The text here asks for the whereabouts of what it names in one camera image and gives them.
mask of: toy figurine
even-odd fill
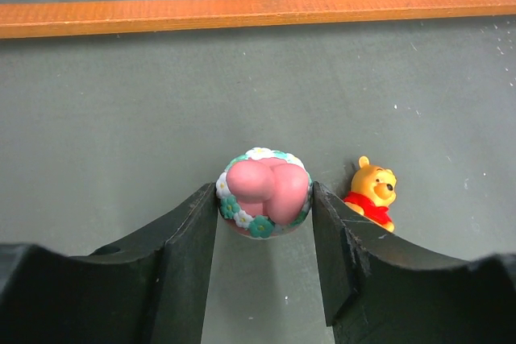
[[[310,211],[311,196],[312,180],[300,159],[268,148],[236,157],[217,180],[221,216],[254,239],[295,230]]]
[[[394,224],[387,214],[396,199],[396,176],[390,169],[369,163],[366,156],[358,160],[360,169],[352,180],[352,190],[343,199],[350,208],[391,233]]]

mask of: orange wooden ledge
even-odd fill
[[[516,14],[516,0],[126,0],[0,4],[0,38]]]

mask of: bear ear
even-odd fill
[[[366,165],[369,165],[369,159],[367,156],[361,156],[359,159],[358,159],[358,165],[360,166],[360,168],[363,168],[365,167]]]

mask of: pink figurine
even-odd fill
[[[256,147],[233,159],[217,180],[220,214],[249,238],[287,234],[305,221],[311,188],[300,159]]]

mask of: winnie the pooh figurine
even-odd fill
[[[352,190],[343,201],[350,209],[392,233],[394,223],[387,213],[396,199],[396,176],[390,169],[370,164],[367,156],[361,156],[358,164],[360,169],[353,176]]]

